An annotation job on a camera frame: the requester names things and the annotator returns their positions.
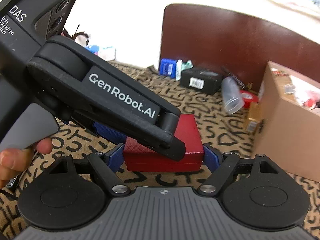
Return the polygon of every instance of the black box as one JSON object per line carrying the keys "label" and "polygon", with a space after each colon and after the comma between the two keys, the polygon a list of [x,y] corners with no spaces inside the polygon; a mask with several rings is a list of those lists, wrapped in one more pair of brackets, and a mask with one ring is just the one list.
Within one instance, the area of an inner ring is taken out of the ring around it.
{"label": "black box", "polygon": [[201,68],[181,71],[180,85],[208,95],[214,95],[221,87],[222,75]]}

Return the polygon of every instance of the finger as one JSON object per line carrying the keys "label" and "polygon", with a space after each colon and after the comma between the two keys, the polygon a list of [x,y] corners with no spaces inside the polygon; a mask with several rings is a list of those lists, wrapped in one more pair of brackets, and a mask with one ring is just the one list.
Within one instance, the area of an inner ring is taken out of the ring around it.
{"label": "finger", "polygon": [[0,188],[2,189],[2,188],[4,188],[5,187],[5,185],[7,185],[8,184],[8,180],[0,180]]}
{"label": "finger", "polygon": [[52,151],[53,144],[50,138],[45,138],[37,143],[35,149],[42,154],[49,154]]}
{"label": "finger", "polygon": [[0,165],[15,171],[24,171],[32,161],[33,149],[7,149],[0,153]]}
{"label": "finger", "polygon": [[10,180],[20,174],[20,171],[15,171],[0,165],[0,180]]}

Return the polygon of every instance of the barcode label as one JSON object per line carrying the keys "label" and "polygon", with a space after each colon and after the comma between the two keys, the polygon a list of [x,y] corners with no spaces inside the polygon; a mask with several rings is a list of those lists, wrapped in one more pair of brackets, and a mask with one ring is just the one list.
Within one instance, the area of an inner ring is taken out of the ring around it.
{"label": "barcode label", "polygon": [[283,89],[284,89],[284,93],[285,94],[293,94],[294,93],[294,85],[285,85],[283,86]]}
{"label": "barcode label", "polygon": [[204,85],[204,80],[198,79],[198,78],[190,78],[190,83],[189,83],[190,87],[202,89],[203,85]]}
{"label": "barcode label", "polygon": [[247,131],[248,132],[253,132],[256,129],[257,124],[258,124],[257,122],[250,121],[248,126],[247,126]]}
{"label": "barcode label", "polygon": [[171,75],[171,73],[172,73],[172,68],[173,68],[173,64],[170,63],[169,66],[168,66],[168,76]]}

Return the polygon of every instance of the red jewelry box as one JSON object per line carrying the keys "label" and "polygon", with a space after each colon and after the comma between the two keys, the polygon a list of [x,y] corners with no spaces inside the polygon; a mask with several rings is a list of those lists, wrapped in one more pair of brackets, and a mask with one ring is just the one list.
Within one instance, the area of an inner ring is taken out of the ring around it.
{"label": "red jewelry box", "polygon": [[174,135],[186,145],[186,154],[179,162],[170,160],[127,137],[123,151],[127,169],[146,172],[199,171],[204,150],[193,114],[180,116]]}

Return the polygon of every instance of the plastic cup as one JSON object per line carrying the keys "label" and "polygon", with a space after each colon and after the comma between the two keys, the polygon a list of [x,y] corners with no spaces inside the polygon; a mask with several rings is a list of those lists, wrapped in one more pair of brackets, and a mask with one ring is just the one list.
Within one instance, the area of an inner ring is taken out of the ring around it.
{"label": "plastic cup", "polygon": [[239,87],[232,77],[225,78],[221,83],[224,109],[228,114],[234,114],[244,106]]}

